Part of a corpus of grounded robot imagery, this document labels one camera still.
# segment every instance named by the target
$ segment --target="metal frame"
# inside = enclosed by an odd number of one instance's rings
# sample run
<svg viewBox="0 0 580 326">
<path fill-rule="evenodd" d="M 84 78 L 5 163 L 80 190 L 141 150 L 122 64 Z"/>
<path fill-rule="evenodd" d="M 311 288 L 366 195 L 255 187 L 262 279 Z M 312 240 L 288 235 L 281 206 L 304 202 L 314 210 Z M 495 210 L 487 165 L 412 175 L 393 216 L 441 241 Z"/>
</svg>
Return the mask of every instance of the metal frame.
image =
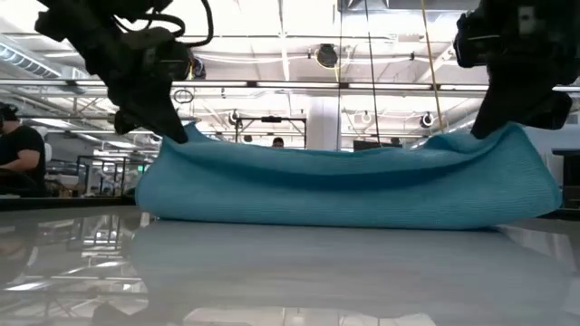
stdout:
<svg viewBox="0 0 580 326">
<path fill-rule="evenodd" d="M 261 118 L 242 118 L 242 117 L 236 117 L 236 121 L 235 121 L 235 129 L 236 129 L 236 138 L 235 138 L 235 142 L 238 142 L 237 139 L 239 138 L 239 134 L 244 132 L 244 130 L 246 130 L 249 126 L 252 125 L 252 123 L 254 123 L 254 121 L 256 120 L 260 120 L 264 123 L 281 123 L 282 121 L 288 121 L 290 122 L 290 124 L 292 124 L 292 127 L 294 129 L 296 129 L 296 131 L 298 131 L 298 133 L 300 133 L 303 137 L 304 137 L 304 149 L 306 149 L 306 131 L 307 131 L 307 119 L 306 118 L 282 118 L 282 117 L 261 117 Z M 240 126 L 242 124 L 242 121 L 250 121 L 242 130 L 240 130 Z M 302 132 L 298 127 L 296 127 L 296 125 L 293 123 L 293 121 L 300 121 L 304 123 L 304 132 Z M 276 133 L 275 132 L 268 132 L 267 136 L 275 136 Z"/>
<path fill-rule="evenodd" d="M 111 157 L 104 157 L 104 156 L 93 156 L 93 155 L 80 155 L 77 157 L 76 159 L 76 171 L 77 171 L 77 175 L 80 173 L 80 166 L 81 166 L 81 161 L 83 159 L 90 159 L 90 160 L 98 160 L 101 162 L 101 167 L 104 168 L 104 164 L 105 163 L 112 163 L 114 166 L 114 171 L 113 171 L 113 180 L 117 179 L 117 170 L 119 167 L 122 168 L 122 172 L 121 172 L 121 193 L 120 195 L 123 194 L 123 190 L 125 188 L 125 168 L 127 167 L 127 165 L 137 165 L 137 166 L 142 166 L 143 167 L 143 171 L 145 170 L 145 167 L 148 166 L 150 163 L 145 161 L 145 160 L 136 160 L 136 159 L 131 159 L 131 158 L 125 158 L 123 157 L 123 161 L 122 163 L 120 163 L 117 160 L 113 160 L 111 159 Z M 84 177 L 84 188 L 85 191 L 87 191 L 87 187 L 89 186 L 89 175 L 91 172 L 91 165 L 89 164 L 85 164 L 85 177 Z M 103 183 L 103 179 L 101 177 L 101 181 L 100 181 L 100 185 L 99 185 L 99 195 L 102 194 L 102 183 Z M 116 195 L 116 190 L 115 188 L 113 188 L 112 190 L 112 195 L 115 196 Z"/>
</svg>

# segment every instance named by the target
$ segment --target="circular light fixture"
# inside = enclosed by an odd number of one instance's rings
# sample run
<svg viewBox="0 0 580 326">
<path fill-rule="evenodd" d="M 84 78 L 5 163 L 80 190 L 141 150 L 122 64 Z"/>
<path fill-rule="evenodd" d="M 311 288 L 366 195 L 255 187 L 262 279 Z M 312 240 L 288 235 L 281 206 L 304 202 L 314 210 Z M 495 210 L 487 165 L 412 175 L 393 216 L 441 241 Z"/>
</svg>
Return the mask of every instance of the circular light fixture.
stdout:
<svg viewBox="0 0 580 326">
<path fill-rule="evenodd" d="M 315 53 L 315 59 L 324 68 L 332 69 L 338 62 L 338 54 L 334 50 L 334 44 L 320 44 L 320 48 Z"/>
<path fill-rule="evenodd" d="M 419 124 L 424 128 L 430 128 L 433 125 L 433 115 L 430 112 L 425 113 L 422 117 L 420 117 Z"/>
<path fill-rule="evenodd" d="M 369 123 L 369 122 L 371 122 L 371 120 L 372 119 L 371 119 L 371 116 L 369 115 L 369 112 L 365 111 L 364 115 L 362 116 L 362 122 Z"/>
<path fill-rule="evenodd" d="M 227 115 L 227 123 L 229 123 L 232 126 L 236 126 L 237 118 L 239 118 L 239 115 L 237 114 L 237 110 L 233 110 L 233 111 L 229 112 L 229 114 Z"/>
</svg>

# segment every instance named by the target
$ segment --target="cable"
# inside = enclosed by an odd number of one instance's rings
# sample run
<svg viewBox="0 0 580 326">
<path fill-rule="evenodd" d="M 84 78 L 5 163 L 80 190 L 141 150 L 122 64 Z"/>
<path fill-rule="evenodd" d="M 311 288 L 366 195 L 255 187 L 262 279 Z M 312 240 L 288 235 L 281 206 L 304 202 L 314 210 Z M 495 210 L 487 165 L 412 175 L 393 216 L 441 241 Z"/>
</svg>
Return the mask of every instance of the cable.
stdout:
<svg viewBox="0 0 580 326">
<path fill-rule="evenodd" d="M 338 55 L 338 69 L 336 69 L 336 67 L 334 68 L 334 76 L 336 76 L 336 82 L 339 83 L 339 85 L 338 85 L 338 106 L 336 108 L 338 110 L 338 117 L 339 117 L 338 121 L 336 122 L 338 124 L 338 126 L 337 126 L 338 132 L 336 132 L 336 140 L 337 140 L 336 147 L 339 150 L 343 149 L 343 143 L 342 143 L 342 139 L 340 137 L 343 133 L 342 123 L 341 123 L 341 119 L 340 119 L 341 114 L 342 114 L 341 113 L 341 97 L 342 97 L 341 96 L 341 88 L 342 87 L 340 87 L 340 82 L 341 82 L 341 77 L 342 77 L 342 73 L 343 73 L 343 65 L 342 65 L 342 63 L 343 63 L 343 56 L 342 56 L 342 54 L 343 54 L 343 17 L 344 17 L 344 15 L 343 15 L 343 13 L 341 13 L 340 30 L 339 30 L 340 36 L 338 39 L 338 54 L 339 54 Z M 317 58 L 316 54 L 317 53 L 314 53 L 314 59 L 316 60 L 316 62 L 318 62 L 318 58 Z"/>
<path fill-rule="evenodd" d="M 155 9 L 153 9 L 153 13 L 154 14 L 159 14 L 160 12 L 156 11 Z M 133 30 L 130 29 L 129 27 L 127 27 L 118 16 L 113 16 L 112 19 L 115 21 L 116 25 L 119 26 L 122 30 L 124 30 L 125 32 L 138 32 L 137 30 Z M 149 29 L 151 27 L 151 24 L 153 24 L 153 19 L 149 19 L 147 21 L 147 24 L 145 25 L 145 27 L 141 28 L 140 30 L 146 30 Z"/>
<path fill-rule="evenodd" d="M 185 33 L 185 23 L 176 16 L 170 14 L 140 14 L 136 16 L 137 19 L 151 20 L 154 22 L 167 22 L 179 26 L 179 29 L 172 32 L 175 37 L 181 37 Z"/>
<path fill-rule="evenodd" d="M 372 38 L 371 38 L 371 20 L 369 19 L 369 5 L 368 0 L 364 0 L 364 13 L 366 14 L 367 32 L 369 35 L 369 55 L 371 56 L 371 79 L 372 79 L 372 100 L 374 103 L 374 124 L 377 129 L 377 142 L 381 145 L 381 133 L 379 131 L 379 111 L 377 109 L 377 90 L 374 80 L 374 63 L 372 62 Z"/>
<path fill-rule="evenodd" d="M 206 9 L 206 17 L 208 19 L 208 37 L 205 40 L 193 43 L 185 43 L 188 47 L 198 47 L 207 45 L 213 40 L 214 38 L 214 17 L 211 13 L 211 7 L 209 6 L 208 0 L 201 0 L 201 4 L 203 5 L 204 9 Z"/>
<path fill-rule="evenodd" d="M 283 61 L 283 59 L 281 59 L 281 58 L 243 59 L 243 58 L 212 56 L 212 55 L 197 54 L 197 53 L 196 53 L 196 57 L 198 57 L 199 59 L 212 61 L 212 62 L 233 63 L 233 64 L 261 64 L 261 63 L 275 63 L 275 62 Z M 306 58 L 308 58 L 306 55 L 300 55 L 300 56 L 289 57 L 288 60 L 306 59 Z"/>
<path fill-rule="evenodd" d="M 421 6 L 421 11 L 423 12 L 423 23 L 425 24 L 425 37 L 427 38 L 427 51 L 429 53 L 429 67 L 431 69 L 431 81 L 433 82 L 433 90 L 435 91 L 435 103 L 437 104 L 437 116 L 439 118 L 439 129 L 441 130 L 441 133 L 445 133 L 445 127 L 443 127 L 443 116 L 441 116 L 441 106 L 439 104 L 439 94 L 437 91 L 437 82 L 435 81 L 435 68 L 433 67 L 433 54 L 431 53 L 431 43 L 429 40 L 429 32 L 427 31 L 427 11 L 425 10 L 425 0 L 420 0 L 420 6 Z"/>
</svg>

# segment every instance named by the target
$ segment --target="headphones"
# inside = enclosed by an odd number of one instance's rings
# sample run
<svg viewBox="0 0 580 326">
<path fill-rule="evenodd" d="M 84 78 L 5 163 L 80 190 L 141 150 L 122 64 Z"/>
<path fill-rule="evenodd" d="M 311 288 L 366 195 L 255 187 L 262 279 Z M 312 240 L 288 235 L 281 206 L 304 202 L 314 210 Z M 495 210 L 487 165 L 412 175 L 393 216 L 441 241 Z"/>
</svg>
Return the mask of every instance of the headphones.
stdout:
<svg viewBox="0 0 580 326">
<path fill-rule="evenodd" d="M 0 129 L 4 126 L 4 121 L 6 119 L 5 114 L 10 111 L 13 114 L 16 114 L 18 108 L 13 104 L 6 104 L 0 102 Z"/>
</svg>

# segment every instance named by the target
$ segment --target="glossy table surface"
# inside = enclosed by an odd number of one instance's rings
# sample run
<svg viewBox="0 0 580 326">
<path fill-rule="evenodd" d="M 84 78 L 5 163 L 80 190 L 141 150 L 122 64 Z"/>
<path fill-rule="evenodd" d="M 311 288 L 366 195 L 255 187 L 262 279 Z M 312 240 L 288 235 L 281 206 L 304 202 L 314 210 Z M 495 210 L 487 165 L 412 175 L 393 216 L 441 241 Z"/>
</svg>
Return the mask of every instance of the glossy table surface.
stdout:
<svg viewBox="0 0 580 326">
<path fill-rule="evenodd" d="M 0 214 L 0 325 L 580 325 L 580 223 L 481 232 Z"/>
</svg>

